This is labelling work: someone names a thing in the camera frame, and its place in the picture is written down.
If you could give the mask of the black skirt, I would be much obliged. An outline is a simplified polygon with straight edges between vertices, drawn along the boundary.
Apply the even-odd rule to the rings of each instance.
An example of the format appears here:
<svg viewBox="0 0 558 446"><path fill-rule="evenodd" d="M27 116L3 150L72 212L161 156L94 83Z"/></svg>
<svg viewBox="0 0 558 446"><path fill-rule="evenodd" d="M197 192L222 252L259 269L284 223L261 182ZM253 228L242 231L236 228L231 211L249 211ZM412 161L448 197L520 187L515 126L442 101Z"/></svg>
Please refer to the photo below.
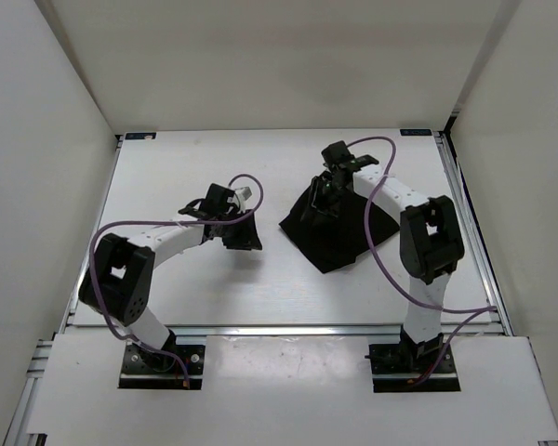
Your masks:
<svg viewBox="0 0 558 446"><path fill-rule="evenodd" d="M339 215L333 218L311 209L310 195L311 189L306 188L279 227L321 273L353 264L368 251L363 222L366 199L346 190Z"/></svg>

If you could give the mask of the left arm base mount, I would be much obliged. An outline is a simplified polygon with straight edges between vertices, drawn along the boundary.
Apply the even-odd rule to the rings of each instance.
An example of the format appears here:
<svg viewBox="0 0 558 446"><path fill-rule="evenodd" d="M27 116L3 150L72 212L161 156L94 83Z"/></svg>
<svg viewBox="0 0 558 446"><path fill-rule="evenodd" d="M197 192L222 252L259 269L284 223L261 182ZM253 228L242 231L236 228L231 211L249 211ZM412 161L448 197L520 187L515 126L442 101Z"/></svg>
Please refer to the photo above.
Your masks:
<svg viewBox="0 0 558 446"><path fill-rule="evenodd" d="M139 390L200 390L203 384L206 346L176 344L175 354L182 360L188 379L178 362L153 354L128 342L121 363L118 387Z"/></svg>

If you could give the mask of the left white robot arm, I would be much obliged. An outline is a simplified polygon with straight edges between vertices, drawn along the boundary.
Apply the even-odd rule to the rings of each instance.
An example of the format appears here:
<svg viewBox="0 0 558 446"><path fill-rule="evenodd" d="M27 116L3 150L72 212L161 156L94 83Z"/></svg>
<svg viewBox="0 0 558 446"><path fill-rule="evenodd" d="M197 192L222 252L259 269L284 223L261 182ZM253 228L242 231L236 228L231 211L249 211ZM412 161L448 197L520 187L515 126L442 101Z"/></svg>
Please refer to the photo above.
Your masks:
<svg viewBox="0 0 558 446"><path fill-rule="evenodd" d="M261 250L254 215L232 204L227 211L198 211L184 220L107 224L90 243L78 299L101 315L114 337L139 346L146 363L165 372L177 351L175 336L149 309L155 269L216 238L231 250Z"/></svg>

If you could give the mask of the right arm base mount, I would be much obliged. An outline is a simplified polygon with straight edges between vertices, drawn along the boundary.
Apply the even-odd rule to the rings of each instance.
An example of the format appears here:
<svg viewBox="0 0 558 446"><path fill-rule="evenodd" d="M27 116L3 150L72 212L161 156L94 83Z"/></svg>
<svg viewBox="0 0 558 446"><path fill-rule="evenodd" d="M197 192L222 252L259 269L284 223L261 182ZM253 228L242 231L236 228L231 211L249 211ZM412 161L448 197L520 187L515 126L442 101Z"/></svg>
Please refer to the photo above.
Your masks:
<svg viewBox="0 0 558 446"><path fill-rule="evenodd" d="M414 359L403 341L370 344L365 358L370 362L374 393L460 392L452 348L446 347Z"/></svg>

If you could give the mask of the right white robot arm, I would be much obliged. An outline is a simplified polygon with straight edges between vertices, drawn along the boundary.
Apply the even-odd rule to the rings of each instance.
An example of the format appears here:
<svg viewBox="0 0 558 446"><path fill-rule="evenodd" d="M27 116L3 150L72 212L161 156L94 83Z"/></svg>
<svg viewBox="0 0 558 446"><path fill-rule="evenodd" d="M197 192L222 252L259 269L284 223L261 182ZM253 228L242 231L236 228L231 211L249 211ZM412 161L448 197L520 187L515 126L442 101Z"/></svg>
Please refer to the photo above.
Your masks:
<svg viewBox="0 0 558 446"><path fill-rule="evenodd" d="M370 155L354 157L349 151L322 152L325 172L314 177L300 221L312 236L337 244L337 233L351 226L347 205L362 205L363 236L372 240L370 211L376 206L399 226L400 258L410 276L402 292L410 305L401 332L399 360L418 372L443 348L441 315L445 289L465 249L455 207L445 195L432 198L416 192L379 165Z"/></svg>

